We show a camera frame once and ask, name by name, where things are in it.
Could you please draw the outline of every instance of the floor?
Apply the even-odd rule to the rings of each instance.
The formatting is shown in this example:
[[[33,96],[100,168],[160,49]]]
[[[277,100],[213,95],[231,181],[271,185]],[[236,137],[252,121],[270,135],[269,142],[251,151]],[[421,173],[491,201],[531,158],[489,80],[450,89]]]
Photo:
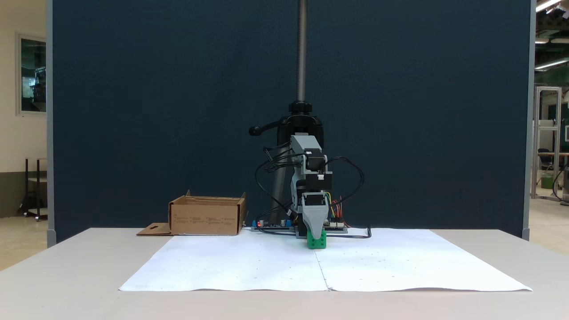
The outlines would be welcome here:
[[[25,260],[47,247],[47,221],[33,217],[0,219],[0,270]]]
[[[551,190],[538,189],[538,195]],[[530,241],[569,255],[569,207],[550,200],[530,201]],[[0,270],[45,250],[47,221],[34,218],[0,219]]]

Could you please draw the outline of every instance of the table surface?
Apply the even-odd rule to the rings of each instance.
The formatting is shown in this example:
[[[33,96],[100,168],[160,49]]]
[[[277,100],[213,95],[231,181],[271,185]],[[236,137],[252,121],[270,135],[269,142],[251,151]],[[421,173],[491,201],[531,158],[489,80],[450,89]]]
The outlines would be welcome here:
[[[89,229],[0,272],[0,318],[290,320],[294,301],[307,319],[569,319],[569,256],[501,231],[434,230],[533,292],[121,292],[170,239],[138,231]]]
[[[539,152],[537,155],[553,157],[555,156],[555,152]],[[569,157],[569,152],[560,152],[559,155],[561,157]]]

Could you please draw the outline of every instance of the yellow wire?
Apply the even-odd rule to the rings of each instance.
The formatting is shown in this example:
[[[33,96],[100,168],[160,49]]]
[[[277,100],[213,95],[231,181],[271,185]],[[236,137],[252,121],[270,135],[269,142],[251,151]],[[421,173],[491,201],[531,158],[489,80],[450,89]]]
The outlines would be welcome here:
[[[332,204],[332,195],[330,194],[330,192],[326,192],[326,194],[328,195],[328,203]],[[336,216],[334,215],[334,207],[332,207],[332,218],[335,218]]]

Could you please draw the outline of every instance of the paper seam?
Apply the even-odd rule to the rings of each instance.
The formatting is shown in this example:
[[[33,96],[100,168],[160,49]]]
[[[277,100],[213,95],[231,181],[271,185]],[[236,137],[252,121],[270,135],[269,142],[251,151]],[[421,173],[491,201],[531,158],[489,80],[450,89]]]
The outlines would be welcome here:
[[[316,262],[318,262],[318,268],[320,268],[320,273],[322,274],[322,279],[324,280],[324,285],[326,286],[327,291],[332,291],[332,288],[328,286],[326,282],[326,277],[324,277],[324,271],[322,271],[322,266],[320,266],[320,261],[318,260],[318,255],[316,254],[316,250],[314,250],[314,258],[316,258]]]

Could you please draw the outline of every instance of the window frame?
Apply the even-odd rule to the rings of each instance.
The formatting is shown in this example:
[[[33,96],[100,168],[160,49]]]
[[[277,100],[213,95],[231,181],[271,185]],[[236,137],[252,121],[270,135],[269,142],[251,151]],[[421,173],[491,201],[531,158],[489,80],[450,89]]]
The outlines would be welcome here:
[[[47,112],[23,111],[22,110],[22,40],[32,40],[43,42],[47,45],[45,38],[36,35],[16,32],[16,116],[17,117],[46,117]]]

